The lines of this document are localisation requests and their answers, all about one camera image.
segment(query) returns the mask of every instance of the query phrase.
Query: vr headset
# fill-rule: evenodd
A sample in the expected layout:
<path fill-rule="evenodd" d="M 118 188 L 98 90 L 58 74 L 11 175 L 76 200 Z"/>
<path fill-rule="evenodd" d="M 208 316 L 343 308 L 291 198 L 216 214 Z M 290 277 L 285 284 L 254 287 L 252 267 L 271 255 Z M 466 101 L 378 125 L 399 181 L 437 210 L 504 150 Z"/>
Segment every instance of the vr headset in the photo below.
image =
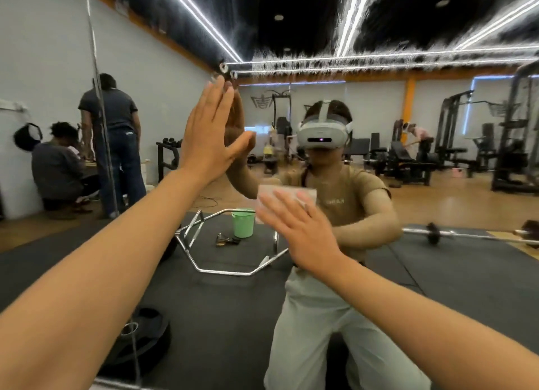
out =
<path fill-rule="evenodd" d="M 328 114 L 331 100 L 324 100 L 320 114 L 309 116 L 298 127 L 298 146 L 306 149 L 344 147 L 352 132 L 352 122 L 337 114 Z"/>

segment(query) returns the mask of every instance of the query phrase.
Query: orange pillar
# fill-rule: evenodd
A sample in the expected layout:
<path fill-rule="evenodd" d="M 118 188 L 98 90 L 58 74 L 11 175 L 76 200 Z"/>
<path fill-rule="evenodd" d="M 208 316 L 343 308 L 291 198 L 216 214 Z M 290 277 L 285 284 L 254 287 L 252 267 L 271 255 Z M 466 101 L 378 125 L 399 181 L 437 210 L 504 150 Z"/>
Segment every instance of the orange pillar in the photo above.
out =
<path fill-rule="evenodd" d="M 415 79 L 409 78 L 406 81 L 406 91 L 404 93 L 404 103 L 403 103 L 403 114 L 401 119 L 403 123 L 409 123 L 412 119 L 412 106 L 414 105 L 414 96 L 415 96 Z M 403 133 L 402 143 L 406 144 L 408 135 Z"/>

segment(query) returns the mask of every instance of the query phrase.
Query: gray t-shirt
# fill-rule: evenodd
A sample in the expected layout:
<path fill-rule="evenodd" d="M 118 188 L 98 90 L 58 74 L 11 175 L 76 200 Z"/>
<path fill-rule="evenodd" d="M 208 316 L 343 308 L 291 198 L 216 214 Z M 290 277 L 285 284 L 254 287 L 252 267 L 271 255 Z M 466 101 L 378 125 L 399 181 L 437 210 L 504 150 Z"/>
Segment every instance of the gray t-shirt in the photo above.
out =
<path fill-rule="evenodd" d="M 41 143 L 32 150 L 32 175 L 41 198 L 75 200 L 83 190 L 84 162 L 67 147 Z"/>
<path fill-rule="evenodd" d="M 126 128 L 134 130 L 133 113 L 138 112 L 135 102 L 127 93 L 118 89 L 103 91 L 103 102 L 107 128 Z M 100 127 L 100 107 L 95 90 L 89 90 L 80 99 L 79 110 L 85 110 L 92 115 L 92 126 L 94 130 Z"/>

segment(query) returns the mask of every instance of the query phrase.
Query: green bucket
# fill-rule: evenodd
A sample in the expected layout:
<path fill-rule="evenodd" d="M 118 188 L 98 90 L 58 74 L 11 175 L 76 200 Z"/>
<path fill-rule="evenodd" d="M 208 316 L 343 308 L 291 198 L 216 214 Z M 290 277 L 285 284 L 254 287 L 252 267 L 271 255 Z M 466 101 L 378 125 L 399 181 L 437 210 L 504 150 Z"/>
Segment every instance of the green bucket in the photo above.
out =
<path fill-rule="evenodd" d="M 254 212 L 233 212 L 232 223 L 236 238 L 248 238 L 253 235 Z"/>

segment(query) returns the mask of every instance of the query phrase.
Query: light green pants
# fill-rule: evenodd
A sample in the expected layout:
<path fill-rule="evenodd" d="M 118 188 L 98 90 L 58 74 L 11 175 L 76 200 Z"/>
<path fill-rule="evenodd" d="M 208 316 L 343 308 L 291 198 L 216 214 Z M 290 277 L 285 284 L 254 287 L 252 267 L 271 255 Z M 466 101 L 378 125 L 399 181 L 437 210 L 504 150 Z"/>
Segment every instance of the light green pants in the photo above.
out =
<path fill-rule="evenodd" d="M 326 352 L 334 332 L 342 333 L 350 350 L 347 376 L 352 389 L 430 389 L 430 380 L 402 350 L 326 285 L 293 268 L 285 287 L 264 378 L 266 390 L 323 390 Z"/>

